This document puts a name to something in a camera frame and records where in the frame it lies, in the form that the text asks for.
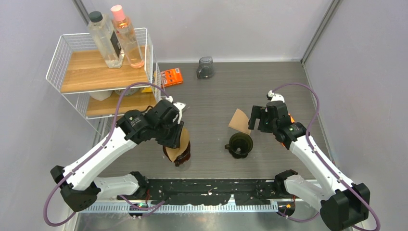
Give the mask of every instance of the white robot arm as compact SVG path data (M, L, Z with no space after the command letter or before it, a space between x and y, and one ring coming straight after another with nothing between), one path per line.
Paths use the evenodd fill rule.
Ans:
M320 212L324 223L332 231L343 230L366 220L368 209L345 185L356 191L367 203L370 202L369 189L363 183L354 184L323 154L313 137L306 134L306 128L295 122L288 113L282 95L270 91L267 98L270 102L266 107L252 107L248 128L254 129L255 121L259 119L258 130L272 133L277 141L306 165L320 184L318 187L304 180L297 172L287 170L275 176L274 188L277 193L282 196L295 195L306 201ZM339 180L326 166L334 170Z
M132 110L118 120L116 128L99 153L81 166L61 185L61 195L73 211L82 211L96 200L109 199L118 195L143 195L147 188L145 178L139 172L121 177L97 177L106 167L123 153L142 141L156 141L170 148L180 146L180 135L184 122L181 121L184 103L173 103L171 97L161 100L155 107L144 112ZM80 163L103 145L107 137L83 157L72 164L51 170L55 182L73 172Z

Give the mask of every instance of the black bottle cap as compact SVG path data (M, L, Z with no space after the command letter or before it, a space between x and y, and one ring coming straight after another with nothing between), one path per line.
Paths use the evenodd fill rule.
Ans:
M89 19L90 19L91 22L97 23L97 22L102 21L103 17L102 17L101 12L93 11L93 12L89 13Z

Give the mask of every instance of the floor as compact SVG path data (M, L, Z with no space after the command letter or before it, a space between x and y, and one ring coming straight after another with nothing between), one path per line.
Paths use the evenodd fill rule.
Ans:
M205 80L196 78L196 63L160 64L161 70L176 67L180 68L184 83L166 91L189 107L183 121L190 132L190 161L175 167L164 157L161 146L148 141L119 157L101 173L102 177L139 171L148 178L274 178L293 169L305 179L314 178L271 134L252 131L254 148L245 159L234 159L224 149L230 136L237 132L228 127L237 108L249 116L253 105L266 105L266 94L272 88L289 82L307 83L299 62L216 63L216 75ZM279 93L285 97L294 119L307 126L315 112L308 90L288 86ZM311 134L327 154L318 121Z

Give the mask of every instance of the orange box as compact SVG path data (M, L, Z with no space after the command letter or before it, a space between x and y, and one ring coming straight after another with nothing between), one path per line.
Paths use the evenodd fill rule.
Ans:
M183 76L179 68L162 71L160 75L165 87L183 83Z

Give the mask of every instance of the clear bottle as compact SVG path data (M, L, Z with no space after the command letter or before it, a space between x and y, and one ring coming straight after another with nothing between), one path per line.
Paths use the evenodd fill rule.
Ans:
M112 22L116 29L117 37L122 49L125 51L125 55L129 60L130 66L133 68L143 67L143 55L136 39L136 33L133 29L132 22L123 12L121 5L112 7L111 11L114 15L114 20Z
M88 30L109 68L120 68L125 53L117 39L115 28L106 14L93 11L89 14Z

